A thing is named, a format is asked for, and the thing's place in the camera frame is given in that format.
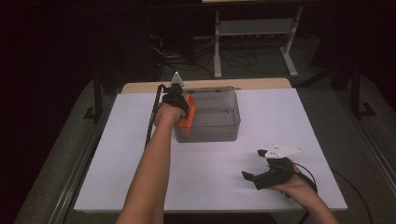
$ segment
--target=floor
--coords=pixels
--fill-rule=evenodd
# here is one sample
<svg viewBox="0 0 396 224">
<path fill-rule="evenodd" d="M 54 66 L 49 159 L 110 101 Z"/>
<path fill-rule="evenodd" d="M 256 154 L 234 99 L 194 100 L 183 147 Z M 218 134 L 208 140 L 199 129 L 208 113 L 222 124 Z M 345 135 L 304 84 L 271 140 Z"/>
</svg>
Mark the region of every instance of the floor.
<svg viewBox="0 0 396 224">
<path fill-rule="evenodd" d="M 319 38 L 297 38 L 290 56 L 299 76 L 290 77 L 278 50 L 284 41 L 282 36 L 223 39 L 222 78 L 286 77 L 296 85 L 322 71 L 310 65 Z M 211 38 L 196 40 L 193 63 L 169 57 L 162 65 L 162 80 L 169 80 L 175 71 L 183 80 L 213 78 L 213 54 L 207 47 L 211 44 Z M 342 223 L 393 223 L 396 220 L 393 172 L 396 169 L 396 114 L 382 99 L 375 84 L 363 77 L 361 101 L 370 104 L 376 116 L 356 119 L 348 106 L 349 86 L 343 91 L 334 91 L 331 88 L 334 76 L 329 74 L 309 87 L 299 88 L 298 92 L 349 207 L 335 214 Z M 117 214 L 84 214 L 73 210 L 78 186 L 89 163 L 82 158 L 92 156 L 90 150 L 100 137 L 114 100 L 108 95 L 103 98 L 104 117 L 93 122 L 83 118 L 87 108 L 94 106 L 92 82 L 81 93 L 16 223 L 114 223 Z M 303 213 L 271 215 L 277 223 L 286 224 L 297 223 Z M 243 223 L 264 223 L 257 216 L 246 218 Z M 313 222 L 309 218 L 305 223 Z"/>
</svg>

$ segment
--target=wire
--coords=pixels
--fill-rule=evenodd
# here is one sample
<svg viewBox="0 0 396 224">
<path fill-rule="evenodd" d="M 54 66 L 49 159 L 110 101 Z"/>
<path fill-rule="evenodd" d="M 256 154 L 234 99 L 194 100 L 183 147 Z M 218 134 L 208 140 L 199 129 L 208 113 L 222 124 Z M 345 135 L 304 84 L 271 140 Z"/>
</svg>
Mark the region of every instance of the wire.
<svg viewBox="0 0 396 224">
<path fill-rule="evenodd" d="M 226 62 L 228 65 L 235 67 L 235 68 L 249 68 L 251 66 L 254 66 L 259 63 L 259 60 L 257 56 L 260 55 L 265 55 L 274 52 L 276 49 L 279 49 L 281 46 L 284 44 L 279 44 L 276 45 L 273 48 L 270 48 L 269 50 L 265 52 L 257 52 L 260 47 L 262 47 L 265 43 L 261 42 L 260 44 L 255 45 L 254 49 L 249 50 L 249 51 L 243 51 L 241 49 L 237 51 L 234 50 L 234 46 L 232 46 L 230 43 L 227 44 L 227 42 L 232 42 L 230 40 L 226 41 L 225 44 L 222 44 L 221 47 L 221 59 Z M 241 48 L 244 47 L 246 44 L 245 43 L 237 43 L 236 47 Z"/>
<path fill-rule="evenodd" d="M 348 183 L 348 185 L 349 185 L 350 187 L 352 187 L 352 188 L 355 190 L 355 192 L 359 195 L 359 198 L 361 198 L 361 201 L 363 202 L 363 205 L 364 205 L 364 207 L 365 207 L 365 209 L 366 209 L 366 211 L 367 211 L 367 215 L 368 215 L 368 217 L 369 217 L 369 222 L 370 222 L 370 224 L 373 224 L 373 223 L 374 223 L 374 222 L 373 222 L 373 215 L 372 215 L 372 213 L 371 213 L 371 211 L 370 211 L 369 205 L 368 205 L 368 203 L 364 200 L 364 198 L 363 198 L 363 196 L 361 195 L 361 193 L 359 192 L 358 188 L 356 188 L 356 186 L 355 186 L 354 184 L 352 184 L 352 182 L 351 182 L 350 180 L 348 180 L 346 177 L 344 177 L 343 175 L 341 175 L 341 173 L 339 173 L 338 171 L 334 170 L 333 168 L 331 168 L 331 170 L 332 170 L 333 173 L 335 173 L 335 174 L 337 174 L 338 176 L 340 176 L 341 178 L 343 178 L 343 179 Z"/>
<path fill-rule="evenodd" d="M 206 56 L 206 54 L 201 55 L 198 59 L 201 59 L 202 57 Z M 174 71 L 176 69 L 178 70 L 182 70 L 182 71 L 198 71 L 198 70 L 206 70 L 206 72 L 210 75 L 210 78 L 213 79 L 213 74 L 212 72 L 207 69 L 207 66 L 210 64 L 210 62 L 213 59 L 213 54 L 210 54 L 209 59 L 207 60 L 207 62 L 204 65 L 200 65 L 198 63 L 189 63 L 189 62 L 182 62 L 182 63 L 165 63 L 164 65 L 167 65 L 169 67 L 171 67 L 172 69 L 174 69 Z M 178 65 L 192 65 L 192 66 L 197 66 L 198 68 L 190 68 L 190 69 L 186 69 L 186 68 L 182 68 Z"/>
<path fill-rule="evenodd" d="M 151 35 L 150 37 L 155 37 L 156 39 L 158 39 L 160 41 L 160 46 L 159 47 L 150 47 L 151 49 L 154 49 L 155 51 L 157 51 L 159 54 L 161 54 L 162 56 L 167 56 L 168 53 L 165 50 L 162 50 L 163 47 L 163 40 L 157 36 L 157 35 Z"/>
<path fill-rule="evenodd" d="M 173 73 L 165 73 L 165 72 L 162 72 L 162 75 L 165 76 L 165 81 L 170 81 L 170 80 L 172 80 L 172 78 L 168 78 L 168 75 L 169 75 L 169 76 L 174 75 L 175 72 L 176 72 L 176 69 L 175 69 L 174 67 L 170 66 L 169 64 L 164 64 L 164 65 L 169 66 L 169 67 L 173 70 Z"/>
<path fill-rule="evenodd" d="M 209 39 L 210 39 L 210 42 L 209 42 L 209 43 L 207 43 L 206 45 L 204 45 L 204 46 L 202 46 L 202 47 L 196 49 L 193 53 L 194 53 L 194 54 L 198 54 L 198 53 L 200 53 L 201 51 L 203 51 L 203 50 L 205 50 L 205 49 L 208 49 L 209 47 L 212 47 L 212 46 L 215 44 L 215 38 L 214 38 L 213 36 L 211 36 Z M 165 50 L 162 50 L 162 49 L 161 49 L 162 47 L 163 47 L 163 44 L 162 44 L 162 42 L 161 42 L 160 47 L 159 47 L 159 48 L 154 48 L 154 49 L 155 49 L 156 51 L 158 51 L 158 52 L 163 56 L 163 58 L 165 58 L 165 59 L 167 59 L 167 60 L 179 59 L 179 58 L 182 58 L 182 57 L 184 56 L 183 54 L 171 54 L 171 55 L 169 55 L 169 54 L 166 53 Z"/>
<path fill-rule="evenodd" d="M 300 165 L 300 164 L 298 164 L 298 163 L 293 163 L 294 165 L 297 165 L 297 166 L 300 166 L 301 168 L 303 168 L 303 169 L 305 169 L 310 175 L 311 175 L 311 177 L 312 177 L 312 181 L 314 181 L 314 184 L 316 185 L 317 184 L 317 181 L 315 180 L 315 178 L 314 178 L 314 176 L 312 175 L 312 173 L 308 170 L 308 169 L 306 169 L 305 167 L 303 167 L 302 165 Z"/>
<path fill-rule="evenodd" d="M 304 215 L 301 217 L 300 221 L 298 222 L 298 224 L 304 224 L 306 222 L 306 219 L 309 217 L 309 212 L 305 211 Z"/>
</svg>

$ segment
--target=white table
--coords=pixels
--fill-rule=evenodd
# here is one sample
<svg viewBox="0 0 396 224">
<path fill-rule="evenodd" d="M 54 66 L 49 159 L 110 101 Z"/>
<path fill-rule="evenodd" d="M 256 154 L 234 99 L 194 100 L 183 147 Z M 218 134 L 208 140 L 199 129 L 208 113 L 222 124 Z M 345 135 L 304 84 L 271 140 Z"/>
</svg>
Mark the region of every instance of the white table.
<svg viewBox="0 0 396 224">
<path fill-rule="evenodd" d="M 178 143 L 172 161 L 165 212 L 276 212 L 302 209 L 270 189 L 256 190 L 241 171 L 268 170 L 258 149 L 273 143 L 303 147 L 290 159 L 309 169 L 318 193 L 332 210 L 347 205 L 295 89 L 238 90 L 241 124 L 237 140 Z M 119 94 L 111 111 L 75 209 L 120 211 L 143 153 L 155 93 Z"/>
</svg>

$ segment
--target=clear plastic container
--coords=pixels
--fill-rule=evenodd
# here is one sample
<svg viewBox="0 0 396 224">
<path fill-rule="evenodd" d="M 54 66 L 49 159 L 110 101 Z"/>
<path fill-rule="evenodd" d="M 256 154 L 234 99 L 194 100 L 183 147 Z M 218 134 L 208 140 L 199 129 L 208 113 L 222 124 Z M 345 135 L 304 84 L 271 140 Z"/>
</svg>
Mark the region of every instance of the clear plastic container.
<svg viewBox="0 0 396 224">
<path fill-rule="evenodd" d="M 191 127 L 174 129 L 179 143 L 236 140 L 241 118 L 235 91 L 189 94 L 196 105 L 195 115 Z"/>
</svg>

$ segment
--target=black cable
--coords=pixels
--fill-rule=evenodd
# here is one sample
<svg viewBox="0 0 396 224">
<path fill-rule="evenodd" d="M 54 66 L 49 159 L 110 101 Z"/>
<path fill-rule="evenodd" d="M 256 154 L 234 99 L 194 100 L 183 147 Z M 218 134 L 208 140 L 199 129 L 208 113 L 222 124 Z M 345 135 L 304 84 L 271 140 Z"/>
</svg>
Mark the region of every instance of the black cable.
<svg viewBox="0 0 396 224">
<path fill-rule="evenodd" d="M 169 78 L 169 76 L 173 76 L 174 74 L 175 74 L 175 72 L 174 73 L 164 73 L 163 72 L 163 76 L 165 76 L 165 81 L 171 81 L 172 78 Z"/>
<path fill-rule="evenodd" d="M 205 50 L 205 49 L 208 49 L 209 47 L 212 47 L 214 44 L 215 44 L 215 38 L 214 37 L 212 37 L 212 38 L 210 38 L 211 40 L 210 40 L 210 42 L 209 43 L 207 43 L 206 45 L 204 45 L 203 47 L 200 47 L 200 48 L 198 48 L 198 49 L 196 49 L 195 51 L 194 51 L 194 54 L 199 54 L 201 51 L 203 51 L 203 50 Z M 183 54 L 173 54 L 173 55 L 167 55 L 167 54 L 165 54 L 165 55 L 163 55 L 163 54 L 161 54 L 162 55 L 162 57 L 163 58 L 165 58 L 166 60 L 175 60 L 175 59 L 179 59 L 179 58 L 182 58 L 183 57 Z"/>
<path fill-rule="evenodd" d="M 305 169 L 310 175 L 311 175 L 311 177 L 312 177 L 312 181 L 314 181 L 314 184 L 316 185 L 317 184 L 317 181 L 315 180 L 315 178 L 314 178 L 314 176 L 312 175 L 312 173 L 308 170 L 308 169 L 306 169 L 305 167 L 303 167 L 301 164 L 298 164 L 298 163 L 293 163 L 294 165 L 297 165 L 297 166 L 300 166 L 301 168 L 303 168 L 303 169 Z"/>
<path fill-rule="evenodd" d="M 171 68 L 173 68 L 173 69 L 176 68 L 176 69 L 182 70 L 182 71 L 198 71 L 198 70 L 204 69 L 204 70 L 206 70 L 206 72 L 210 75 L 210 78 L 213 79 L 213 74 L 212 74 L 212 72 L 211 72 L 209 69 L 207 69 L 207 66 L 210 64 L 210 62 L 212 61 L 212 59 L 213 59 L 213 54 L 210 55 L 209 59 L 207 60 L 206 64 L 204 64 L 204 65 L 200 65 L 200 64 L 197 64 L 197 63 L 166 63 L 165 65 L 167 65 L 167 66 L 169 66 L 169 67 L 171 67 Z M 181 67 L 179 67 L 179 66 L 174 66 L 174 64 L 179 64 L 179 65 L 193 65 L 193 66 L 198 66 L 198 68 L 184 69 L 184 68 L 181 68 Z"/>
<path fill-rule="evenodd" d="M 341 175 L 341 173 L 339 173 L 338 171 L 334 170 L 333 168 L 330 168 L 332 170 L 333 173 L 337 174 L 338 176 L 340 176 L 341 178 L 343 178 L 350 187 L 352 187 L 355 192 L 359 195 L 359 197 L 361 198 L 361 201 L 363 202 L 363 205 L 366 209 L 367 215 L 369 217 L 369 222 L 370 224 L 373 224 L 373 215 L 370 211 L 369 205 L 368 203 L 364 200 L 363 196 L 361 195 L 361 193 L 359 192 L 358 188 L 356 188 L 356 186 L 354 184 L 352 184 L 352 182 L 350 182 L 346 177 L 344 177 L 343 175 Z"/>
<path fill-rule="evenodd" d="M 165 75 L 165 80 L 167 81 L 167 80 L 168 80 L 168 75 L 170 75 L 170 76 L 174 75 L 175 72 L 176 72 L 176 69 L 175 69 L 173 66 L 171 66 L 170 64 L 168 64 L 168 63 L 162 64 L 162 65 L 170 67 L 170 68 L 172 69 L 172 71 L 173 71 L 173 73 L 165 73 L 165 72 L 162 72 L 162 75 Z"/>
<path fill-rule="evenodd" d="M 208 54 L 208 53 L 213 54 L 213 50 L 208 50 L 208 51 L 205 51 L 205 52 L 203 52 L 203 53 L 197 53 L 197 55 L 195 56 L 194 60 L 195 60 L 195 61 L 199 61 L 199 60 L 202 59 L 204 56 L 206 56 L 206 54 Z M 168 59 L 167 62 L 168 62 L 168 63 L 178 63 L 178 64 L 191 63 L 191 61 L 173 62 L 173 60 L 174 60 L 174 59 Z"/>
<path fill-rule="evenodd" d="M 298 222 L 298 224 L 304 224 L 306 222 L 306 219 L 309 217 L 309 212 L 305 211 L 304 215 L 301 217 L 300 221 Z"/>
<path fill-rule="evenodd" d="M 226 62 L 227 64 L 229 64 L 232 67 L 235 67 L 235 68 L 249 68 L 250 67 L 249 64 L 241 63 L 241 62 L 238 62 L 237 60 L 231 59 L 230 57 L 226 56 L 224 53 L 220 53 L 219 55 L 221 56 L 221 58 L 223 59 L 224 62 Z M 234 65 L 230 62 L 239 63 L 239 64 L 241 64 L 241 66 Z"/>
<path fill-rule="evenodd" d="M 312 85 L 313 83 L 321 80 L 322 78 L 328 76 L 329 74 L 342 68 L 342 66 L 345 66 L 347 63 L 350 63 L 350 59 L 345 59 L 339 63 L 336 63 L 332 67 L 324 69 L 323 71 L 317 73 L 316 75 L 312 76 L 308 80 L 292 85 L 292 87 L 293 88 L 308 87 L 308 86 Z"/>
<path fill-rule="evenodd" d="M 253 52 L 253 54 L 254 54 L 254 55 L 257 55 L 257 56 L 259 56 L 259 55 L 270 54 L 270 53 L 274 52 L 275 50 L 278 50 L 278 49 L 280 50 L 280 47 L 282 47 L 282 46 L 284 46 L 284 44 L 276 45 L 275 47 L 273 47 L 273 48 L 271 48 L 271 49 L 268 49 L 267 51 L 265 51 L 265 52 L 263 52 L 263 53 L 254 53 L 254 52 Z"/>
<path fill-rule="evenodd" d="M 247 62 L 248 62 L 250 65 L 253 65 L 253 64 L 252 64 L 252 63 L 250 62 L 250 60 L 248 59 L 249 56 L 255 57 L 255 58 L 256 58 L 256 61 L 257 61 L 257 57 L 254 56 L 254 55 L 252 55 L 251 52 L 246 53 L 246 52 L 244 52 L 242 49 L 239 49 L 239 50 L 229 49 L 228 51 L 230 52 L 231 55 L 233 55 L 233 57 L 234 57 L 235 59 L 245 59 L 245 60 L 247 60 Z"/>
<path fill-rule="evenodd" d="M 235 59 L 245 59 L 247 60 L 247 62 L 249 63 L 249 66 L 254 66 L 257 65 L 259 63 L 259 59 L 257 58 L 256 55 L 252 54 L 251 52 L 245 53 L 242 50 L 241 51 L 244 55 L 238 55 L 236 53 L 236 51 L 230 51 L 230 53 L 235 57 Z"/>
</svg>

